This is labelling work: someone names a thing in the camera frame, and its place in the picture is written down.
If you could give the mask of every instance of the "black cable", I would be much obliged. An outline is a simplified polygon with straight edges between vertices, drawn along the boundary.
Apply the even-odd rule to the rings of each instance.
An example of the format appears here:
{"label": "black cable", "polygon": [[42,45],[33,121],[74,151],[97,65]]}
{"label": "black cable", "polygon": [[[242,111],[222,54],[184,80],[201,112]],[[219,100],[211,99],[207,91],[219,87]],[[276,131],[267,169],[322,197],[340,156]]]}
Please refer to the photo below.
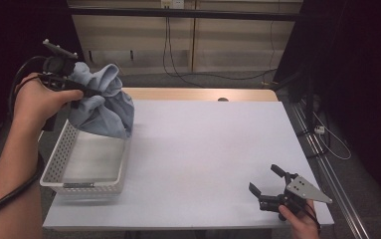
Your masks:
{"label": "black cable", "polygon": [[88,51],[88,53],[89,53],[89,61],[90,61],[91,63],[95,63],[95,62],[94,62],[94,56],[92,55],[92,51]]}
{"label": "black cable", "polygon": [[[326,112],[325,112],[325,119],[326,119],[326,121],[325,121],[326,127],[329,129],[329,120],[328,120]],[[315,124],[317,125],[318,119],[315,118],[314,121],[315,121]],[[308,130],[303,130],[303,131],[297,132],[295,135],[297,137],[299,137],[299,136],[303,136],[307,133],[310,133],[310,132]],[[327,140],[325,139],[325,144],[327,147],[325,149],[323,149],[321,152],[318,152],[318,153],[313,154],[313,155],[306,156],[305,158],[311,159],[311,158],[319,157],[319,156],[322,156],[322,155],[329,153],[329,148],[330,148],[330,133],[329,132],[327,133]]]}
{"label": "black cable", "polygon": [[16,86],[19,85],[20,82],[22,82],[22,79],[23,79],[24,74],[25,74],[26,67],[28,67],[32,63],[36,63],[36,62],[40,62],[40,61],[45,61],[45,60],[47,60],[46,57],[41,57],[41,56],[33,57],[33,58],[29,59],[28,61],[26,61],[20,67],[19,71],[17,71],[17,73],[16,73],[16,75],[15,75],[15,77],[13,79],[13,84],[11,85],[10,95],[9,95],[9,98],[8,98],[8,114],[9,114],[9,119],[10,120],[13,120],[14,100],[15,100],[14,91],[15,91]]}
{"label": "black cable", "polygon": [[327,41],[323,41],[322,44],[320,44],[320,46],[317,48],[317,52],[312,56],[312,60],[310,62],[310,69],[314,69],[314,64],[322,64],[321,61],[319,61],[319,56],[321,56],[321,59],[325,59],[326,57],[329,56],[329,53],[331,52],[331,49],[332,49],[332,45],[334,44],[335,42],[335,39],[336,39],[336,36],[338,35],[339,31],[340,31],[340,27],[341,27],[341,23],[342,23],[342,18],[343,18],[343,15],[344,15],[344,12],[345,12],[345,9],[346,9],[346,6],[347,6],[347,3],[348,3],[348,0],[345,0],[344,1],[344,5],[342,6],[342,10],[341,10],[341,13],[338,17],[338,22],[336,24],[336,29],[334,31],[334,33],[332,34],[331,37],[331,40],[328,45],[327,48],[326,47],[326,44],[327,44]]}
{"label": "black cable", "polygon": [[[320,112],[317,112],[317,118],[320,117]],[[326,131],[326,135],[327,137],[324,138],[324,143],[326,144],[326,147],[324,150],[326,150],[326,152],[329,152],[329,148],[330,148],[330,144],[331,144],[331,137],[330,137],[330,125],[329,125],[329,119],[328,119],[328,115],[327,115],[327,112],[324,112],[324,117],[325,117],[325,124],[324,126],[326,126],[327,128],[327,131]],[[318,125],[319,124],[319,120],[315,118],[315,125]]]}
{"label": "black cable", "polygon": [[[321,226],[320,226],[320,223],[317,221],[317,217],[311,215],[311,213],[309,213],[307,210],[305,210],[305,208],[302,208],[300,205],[298,205],[298,203],[296,203],[291,198],[288,200],[288,202],[291,203],[292,205],[296,206],[299,210],[301,210],[306,216],[308,216],[316,224],[317,232],[320,235]],[[316,213],[313,210],[313,208],[310,207],[310,209],[313,212],[313,214],[316,215]]]}
{"label": "black cable", "polygon": [[180,74],[178,74],[178,72],[177,72],[177,69],[175,68],[175,64],[174,64],[174,59],[173,59],[173,57],[172,57],[172,47],[171,47],[171,27],[170,27],[170,25],[169,25],[169,18],[167,17],[166,18],[166,27],[165,27],[165,45],[164,45],[164,54],[163,54],[163,67],[164,67],[164,70],[165,70],[165,73],[166,74],[168,74],[168,76],[173,76],[173,75],[171,75],[170,73],[168,73],[167,71],[166,71],[166,68],[165,68],[165,50],[166,50],[166,42],[167,42],[167,40],[168,40],[168,44],[169,44],[169,56],[170,56],[170,58],[171,58],[171,62],[172,62],[172,67],[173,67],[173,69],[174,69],[174,72],[175,72],[175,76],[177,76],[177,77],[179,77],[180,79],[181,79],[181,81],[183,81],[183,82],[185,82],[185,83],[187,83],[187,84],[190,84],[190,85],[192,85],[192,86],[195,86],[195,87],[199,87],[199,88],[204,88],[204,87],[202,87],[202,86],[200,86],[200,85],[198,85],[198,84],[195,84],[195,83],[191,83],[191,82],[189,82],[189,81],[186,81],[184,78],[182,78],[182,76],[180,76]]}
{"label": "black cable", "polygon": [[42,172],[44,171],[44,166],[44,159],[41,153],[38,151],[38,164],[35,173],[25,183],[0,199],[0,210],[28,189],[41,176]]}
{"label": "black cable", "polygon": [[[17,89],[16,89],[16,86],[21,82],[21,76],[24,74],[24,70],[26,69],[26,67],[35,62],[35,61],[38,61],[38,60],[43,60],[44,57],[34,57],[34,58],[31,58],[29,59],[25,64],[23,64],[23,66],[19,69],[19,71],[17,72],[14,80],[13,80],[13,85],[11,87],[11,91],[10,91],[10,97],[9,97],[9,116],[10,116],[10,120],[13,120],[13,115],[14,115],[14,102],[16,100],[16,97],[17,97],[17,94],[19,93],[19,91],[29,82],[35,80],[35,79],[38,79],[39,77],[33,77],[33,78],[30,78],[26,81],[24,81],[23,83],[21,83]],[[42,172],[44,171],[44,168],[45,168],[45,162],[44,162],[44,159],[41,155],[41,153],[38,151],[38,164],[37,164],[37,169],[35,171],[35,173],[32,175],[31,178],[29,178],[26,182],[24,182],[23,184],[21,184],[19,187],[17,187],[16,189],[14,189],[13,191],[11,191],[10,193],[8,193],[7,195],[5,195],[4,197],[2,197],[0,199],[0,210],[6,206],[8,203],[12,202],[13,200],[15,200],[16,198],[18,198],[22,193],[24,193],[42,174]]]}
{"label": "black cable", "polygon": [[[216,78],[227,79],[227,80],[231,80],[231,81],[245,81],[245,80],[252,80],[252,79],[264,76],[265,74],[268,74],[270,72],[273,72],[273,71],[277,70],[277,69],[267,70],[267,71],[262,72],[261,74],[258,74],[258,75],[252,76],[252,77],[246,77],[246,78],[230,78],[230,77],[223,77],[223,76],[219,76],[219,75],[215,75],[215,74],[209,74],[209,73],[188,73],[188,74],[181,74],[180,75],[180,74],[177,73],[177,70],[175,69],[174,60],[172,58],[172,53],[171,53],[171,48],[172,47],[171,47],[171,35],[170,35],[170,33],[171,33],[171,31],[170,31],[170,25],[169,25],[169,18],[167,18],[166,19],[166,30],[165,30],[165,44],[164,44],[164,51],[163,51],[163,57],[162,57],[163,68],[164,68],[165,73],[168,76],[170,76],[170,77],[178,77],[178,78],[180,78],[182,81],[184,81],[187,84],[196,85],[197,87],[203,88],[200,85],[193,84],[193,83],[190,83],[190,82],[184,80],[183,77],[186,77],[186,76],[207,76],[207,77],[216,77]],[[171,58],[172,65],[173,65],[173,68],[174,68],[174,71],[175,71],[175,75],[169,73],[166,70],[166,67],[165,67],[165,52],[166,52],[167,41],[169,43],[170,58]]]}
{"label": "black cable", "polygon": [[[280,13],[280,11],[281,11],[281,0],[278,0],[278,12],[277,13]],[[270,26],[270,41],[271,41],[271,47],[272,47],[272,55],[271,55],[270,63],[269,63],[270,70],[271,70],[271,66],[272,66],[272,59],[274,58],[274,55],[275,55],[275,46],[274,46],[274,41],[272,38],[272,27],[274,25],[274,22],[275,21],[272,21],[271,26]],[[262,79],[263,79],[262,88],[264,88],[265,83],[266,83],[265,75],[262,76]]]}

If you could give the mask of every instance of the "person's right hand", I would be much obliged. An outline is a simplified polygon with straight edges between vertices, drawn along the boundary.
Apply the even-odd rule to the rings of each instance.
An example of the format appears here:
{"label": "person's right hand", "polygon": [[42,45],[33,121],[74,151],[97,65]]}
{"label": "person's right hand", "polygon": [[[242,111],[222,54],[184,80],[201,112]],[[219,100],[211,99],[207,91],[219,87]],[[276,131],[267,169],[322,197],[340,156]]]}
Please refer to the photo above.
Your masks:
{"label": "person's right hand", "polygon": [[[307,204],[314,210],[313,201],[307,200]],[[310,207],[305,206],[305,210],[311,215],[314,213],[311,211]],[[292,239],[318,239],[317,226],[311,218],[305,215],[303,212],[299,212],[297,216],[292,214],[291,211],[284,205],[281,205],[280,213],[286,220],[291,224]]]}
{"label": "person's right hand", "polygon": [[[38,74],[32,73],[22,80],[22,83]],[[46,88],[39,79],[26,83],[18,91],[14,107],[13,124],[26,126],[31,130],[41,130],[45,121],[53,116],[60,108],[71,101],[80,100],[83,92],[80,90],[54,92]]]}

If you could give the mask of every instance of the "metal bracket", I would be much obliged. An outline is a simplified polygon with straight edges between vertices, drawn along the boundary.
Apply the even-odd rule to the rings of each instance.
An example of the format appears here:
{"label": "metal bracket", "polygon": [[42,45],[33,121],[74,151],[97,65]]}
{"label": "metal bracket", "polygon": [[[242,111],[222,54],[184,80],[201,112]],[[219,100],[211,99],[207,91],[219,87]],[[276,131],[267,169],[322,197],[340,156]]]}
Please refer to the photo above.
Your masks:
{"label": "metal bracket", "polygon": [[44,44],[44,46],[46,46],[56,56],[64,56],[64,57],[71,58],[71,59],[77,59],[78,58],[77,53],[71,53],[67,50],[64,50],[60,46],[56,46],[56,45],[50,43],[50,40],[48,40],[48,39],[45,39],[45,41],[42,42],[42,44]]}
{"label": "metal bracket", "polygon": [[302,176],[296,177],[289,185],[286,186],[286,189],[304,199],[332,203],[332,199],[326,196]]}

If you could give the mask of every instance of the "wooden panel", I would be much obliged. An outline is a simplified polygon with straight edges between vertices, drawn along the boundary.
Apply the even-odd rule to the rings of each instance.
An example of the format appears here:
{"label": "wooden panel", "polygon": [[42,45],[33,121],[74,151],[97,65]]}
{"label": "wooden panel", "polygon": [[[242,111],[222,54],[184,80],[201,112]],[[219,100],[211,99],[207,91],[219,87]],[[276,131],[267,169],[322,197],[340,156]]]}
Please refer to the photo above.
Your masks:
{"label": "wooden panel", "polygon": [[182,88],[123,88],[136,100],[217,101],[226,98],[230,102],[277,102],[270,90],[235,89],[182,89]]}
{"label": "wooden panel", "polygon": [[[85,51],[163,49],[165,18],[73,16]],[[171,44],[188,50],[191,41],[190,19],[170,19]]]}
{"label": "wooden panel", "polygon": [[67,0],[70,6],[114,8],[160,8],[160,0]]}
{"label": "wooden panel", "polygon": [[[243,12],[299,11],[299,2],[200,1],[201,10]],[[265,71],[278,67],[293,22],[196,20],[193,71]]]}

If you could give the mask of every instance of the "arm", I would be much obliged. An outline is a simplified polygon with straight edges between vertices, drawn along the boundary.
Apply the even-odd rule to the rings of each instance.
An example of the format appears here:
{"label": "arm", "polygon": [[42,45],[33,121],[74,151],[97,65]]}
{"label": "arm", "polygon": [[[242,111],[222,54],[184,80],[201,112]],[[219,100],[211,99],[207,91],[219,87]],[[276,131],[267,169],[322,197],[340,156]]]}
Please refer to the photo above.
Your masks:
{"label": "arm", "polygon": [[[307,204],[310,205],[312,209],[314,209],[313,201],[307,200]],[[306,206],[305,210],[309,213],[313,214],[310,207]],[[299,212],[297,216],[292,214],[288,208],[281,205],[280,213],[283,215],[286,220],[291,224],[291,233],[292,239],[318,239],[318,231],[316,224],[305,214]]]}
{"label": "arm", "polygon": [[[81,91],[53,92],[39,80],[27,83],[20,90],[10,132],[0,156],[0,198],[34,174],[38,159],[38,137],[46,119],[65,103],[79,100],[82,96]],[[35,182],[0,210],[0,238],[41,237],[41,196],[38,183]]]}

